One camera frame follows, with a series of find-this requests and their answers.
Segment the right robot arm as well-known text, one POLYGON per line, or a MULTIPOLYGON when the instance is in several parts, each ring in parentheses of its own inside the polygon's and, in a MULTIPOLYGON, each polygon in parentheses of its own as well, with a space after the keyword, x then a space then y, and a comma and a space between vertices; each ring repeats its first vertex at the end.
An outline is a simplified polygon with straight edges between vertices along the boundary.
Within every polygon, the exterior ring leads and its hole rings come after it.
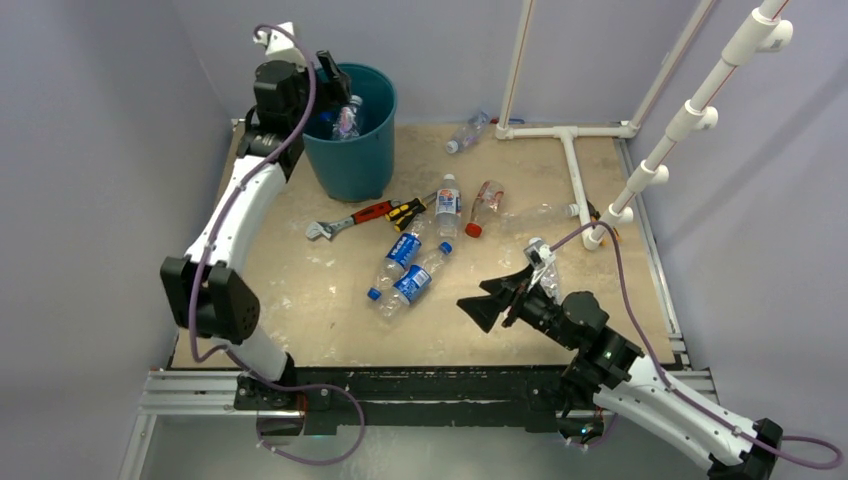
POLYGON ((783 430, 734 414, 673 378, 637 344, 608 326, 593 293, 558 302, 531 282, 532 267, 484 280, 484 295, 458 300, 484 332, 521 320, 575 356, 544 399, 568 413, 593 405, 628 418, 705 469, 711 479, 767 479, 783 430))

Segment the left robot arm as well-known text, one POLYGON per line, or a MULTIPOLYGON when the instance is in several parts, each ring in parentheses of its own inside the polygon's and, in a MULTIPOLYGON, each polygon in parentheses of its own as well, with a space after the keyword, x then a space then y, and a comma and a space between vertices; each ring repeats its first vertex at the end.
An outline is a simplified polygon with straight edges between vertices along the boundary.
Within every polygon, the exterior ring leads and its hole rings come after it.
POLYGON ((208 359, 197 341, 210 340, 212 353, 225 352, 261 381, 259 395, 275 409, 297 399, 294 360, 260 327, 260 301, 241 272, 304 150, 306 124, 350 98, 351 79, 331 53, 321 50, 317 59, 316 65, 269 60, 256 68, 255 104, 245 116, 224 193, 199 237, 160 267, 174 321, 187 334, 193 359, 208 359))

